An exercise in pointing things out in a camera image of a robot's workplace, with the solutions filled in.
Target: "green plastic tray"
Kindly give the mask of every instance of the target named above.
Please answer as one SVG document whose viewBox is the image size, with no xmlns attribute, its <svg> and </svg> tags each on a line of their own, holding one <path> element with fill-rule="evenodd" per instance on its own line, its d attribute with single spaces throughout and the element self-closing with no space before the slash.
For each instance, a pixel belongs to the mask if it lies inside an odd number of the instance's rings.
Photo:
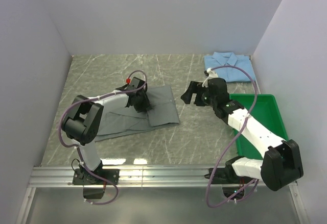
<svg viewBox="0 0 327 224">
<path fill-rule="evenodd" d="M 240 102 L 246 109 L 249 109 L 253 103 L 253 94 L 231 94 L 230 98 Z M 272 133 L 288 140 L 288 136 L 283 124 L 281 114 L 277 106 L 276 99 L 273 95 L 258 95 L 255 107 L 251 115 Z M 241 135 L 236 141 L 236 147 L 239 156 L 249 159 L 262 159 L 256 148 Z"/>
</svg>

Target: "blue shirt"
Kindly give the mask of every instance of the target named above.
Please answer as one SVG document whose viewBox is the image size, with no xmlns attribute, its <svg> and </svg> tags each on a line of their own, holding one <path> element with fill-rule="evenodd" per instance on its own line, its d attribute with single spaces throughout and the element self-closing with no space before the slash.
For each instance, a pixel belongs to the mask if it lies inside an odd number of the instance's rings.
<svg viewBox="0 0 327 224">
<path fill-rule="evenodd" d="M 205 70 L 210 67 L 213 68 L 217 66 L 236 66 L 246 71 L 251 76 L 251 78 L 255 80 L 253 67 L 248 56 L 235 55 L 233 52 L 215 52 L 212 56 L 204 56 L 204 65 Z M 215 72 L 217 73 L 218 77 L 223 78 L 228 83 L 250 82 L 250 79 L 245 74 L 235 68 L 219 68 L 215 69 Z"/>
</svg>

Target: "table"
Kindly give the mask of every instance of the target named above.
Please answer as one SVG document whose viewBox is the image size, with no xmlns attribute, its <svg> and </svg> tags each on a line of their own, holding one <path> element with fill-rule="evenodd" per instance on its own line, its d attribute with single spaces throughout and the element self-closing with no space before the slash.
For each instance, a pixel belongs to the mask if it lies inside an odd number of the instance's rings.
<svg viewBox="0 0 327 224">
<path fill-rule="evenodd" d="M 180 96 L 191 80 L 203 81 L 204 55 L 77 55 L 73 57 L 63 89 L 42 166 L 68 166 L 78 158 L 76 150 L 64 148 L 56 126 L 74 98 L 111 92 L 126 82 L 128 74 L 142 69 L 149 87 L 171 85 L 180 125 L 96 143 L 104 164 L 211 164 L 233 137 L 232 129 L 210 107 L 185 105 Z M 228 84 L 229 93 L 253 93 L 250 83 Z M 232 146 L 222 163 L 237 155 Z"/>
</svg>

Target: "gray cloth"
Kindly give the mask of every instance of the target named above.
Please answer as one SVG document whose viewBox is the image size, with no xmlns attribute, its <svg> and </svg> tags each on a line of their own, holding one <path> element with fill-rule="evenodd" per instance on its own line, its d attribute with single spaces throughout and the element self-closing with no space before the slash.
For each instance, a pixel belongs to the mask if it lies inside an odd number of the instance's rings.
<svg viewBox="0 0 327 224">
<path fill-rule="evenodd" d="M 179 124 L 172 89 L 169 85 L 149 88 L 152 109 L 137 113 L 133 107 L 119 108 L 102 115 L 95 141 L 126 136 Z"/>
</svg>

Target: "white wall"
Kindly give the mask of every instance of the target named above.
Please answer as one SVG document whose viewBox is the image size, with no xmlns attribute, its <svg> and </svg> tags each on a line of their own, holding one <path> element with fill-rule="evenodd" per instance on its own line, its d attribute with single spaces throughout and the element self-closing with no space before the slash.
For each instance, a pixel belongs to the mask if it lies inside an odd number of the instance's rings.
<svg viewBox="0 0 327 224">
<path fill-rule="evenodd" d="M 0 0 L 0 222 L 14 223 L 70 65 L 40 0 Z"/>
<path fill-rule="evenodd" d="M 281 0 L 44 0 L 72 54 L 253 54 Z"/>
<path fill-rule="evenodd" d="M 254 52 L 265 93 L 276 96 L 287 132 L 300 145 L 299 180 L 312 223 L 327 222 L 327 0 L 283 0 Z"/>
</svg>

